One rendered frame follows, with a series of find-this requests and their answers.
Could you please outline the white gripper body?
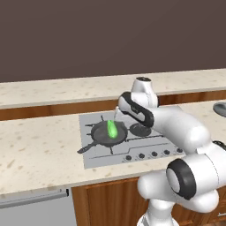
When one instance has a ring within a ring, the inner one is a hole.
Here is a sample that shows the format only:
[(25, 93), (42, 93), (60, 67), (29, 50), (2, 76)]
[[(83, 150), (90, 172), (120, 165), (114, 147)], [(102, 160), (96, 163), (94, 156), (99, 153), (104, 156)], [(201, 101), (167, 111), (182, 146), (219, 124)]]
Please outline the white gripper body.
[(121, 119), (121, 111), (118, 106), (116, 106), (114, 111), (114, 121), (120, 121)]

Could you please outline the brown wooden cupboard door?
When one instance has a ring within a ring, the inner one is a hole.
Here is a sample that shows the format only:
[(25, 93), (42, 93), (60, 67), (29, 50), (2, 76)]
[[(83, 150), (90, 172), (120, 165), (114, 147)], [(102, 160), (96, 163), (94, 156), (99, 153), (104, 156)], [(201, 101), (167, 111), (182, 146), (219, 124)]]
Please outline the brown wooden cupboard door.
[(148, 206), (137, 182), (133, 177), (72, 187), (77, 226), (136, 226)]

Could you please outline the brown wooden drawer front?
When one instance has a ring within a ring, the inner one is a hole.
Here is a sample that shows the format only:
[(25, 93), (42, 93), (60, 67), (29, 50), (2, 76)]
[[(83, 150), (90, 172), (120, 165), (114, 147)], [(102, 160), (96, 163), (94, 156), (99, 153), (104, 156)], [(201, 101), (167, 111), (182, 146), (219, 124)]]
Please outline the brown wooden drawer front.
[(226, 221), (226, 186), (218, 189), (219, 204), (217, 208), (210, 213), (208, 223)]

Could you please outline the grey dishwasher door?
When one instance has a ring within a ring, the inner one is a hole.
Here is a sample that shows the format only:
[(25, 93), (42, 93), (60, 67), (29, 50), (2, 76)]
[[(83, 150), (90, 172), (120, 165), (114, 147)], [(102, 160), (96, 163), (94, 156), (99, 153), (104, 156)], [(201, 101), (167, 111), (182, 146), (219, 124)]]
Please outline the grey dishwasher door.
[[(0, 209), (0, 226), (77, 226), (70, 188), (69, 196), (19, 207)], [(0, 195), (0, 201), (35, 197), (48, 192)]]

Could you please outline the brown wooden counter riser panel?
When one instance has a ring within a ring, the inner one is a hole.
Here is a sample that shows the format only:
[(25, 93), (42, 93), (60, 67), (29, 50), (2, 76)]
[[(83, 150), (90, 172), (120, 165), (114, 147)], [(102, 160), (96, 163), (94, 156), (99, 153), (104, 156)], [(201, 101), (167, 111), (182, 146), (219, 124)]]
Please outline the brown wooden counter riser panel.
[[(161, 105), (216, 101), (226, 99), (226, 89), (187, 94), (165, 94), (160, 95), (159, 98)], [(0, 109), (0, 121), (106, 111), (113, 110), (116, 105), (117, 100), (106, 100), (96, 102), (64, 103), (16, 109)]]

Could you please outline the green corn cob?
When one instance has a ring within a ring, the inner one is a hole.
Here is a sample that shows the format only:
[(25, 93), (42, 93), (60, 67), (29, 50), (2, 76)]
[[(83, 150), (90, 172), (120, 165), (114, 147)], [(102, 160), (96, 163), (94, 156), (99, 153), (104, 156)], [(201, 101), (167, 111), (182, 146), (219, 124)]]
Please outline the green corn cob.
[(107, 122), (107, 130), (108, 130), (108, 135), (111, 139), (115, 139), (117, 137), (118, 131), (117, 131), (117, 126), (114, 120), (109, 120)]

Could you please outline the grey hob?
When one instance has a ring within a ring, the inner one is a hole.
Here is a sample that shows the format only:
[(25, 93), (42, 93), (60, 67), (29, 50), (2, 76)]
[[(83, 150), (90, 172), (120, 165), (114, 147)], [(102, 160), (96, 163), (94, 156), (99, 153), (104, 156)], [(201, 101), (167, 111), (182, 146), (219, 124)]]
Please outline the grey hob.
[[(91, 130), (95, 124), (102, 121), (112, 120), (113, 111), (90, 113), (79, 116), (79, 126), (81, 135), (81, 146), (84, 147), (93, 142)], [(128, 130), (126, 140), (112, 148), (97, 145), (91, 147), (83, 154), (84, 168), (96, 168), (128, 162), (145, 161), (178, 155), (177, 146), (171, 143), (167, 138), (150, 128), (138, 123), (136, 120), (124, 116), (120, 119)], [(169, 150), (170, 154), (165, 155), (164, 150)], [(153, 157), (151, 153), (155, 151), (158, 155)], [(139, 158), (139, 154), (145, 155), (144, 159)], [(130, 155), (132, 159), (127, 161), (125, 157)]]

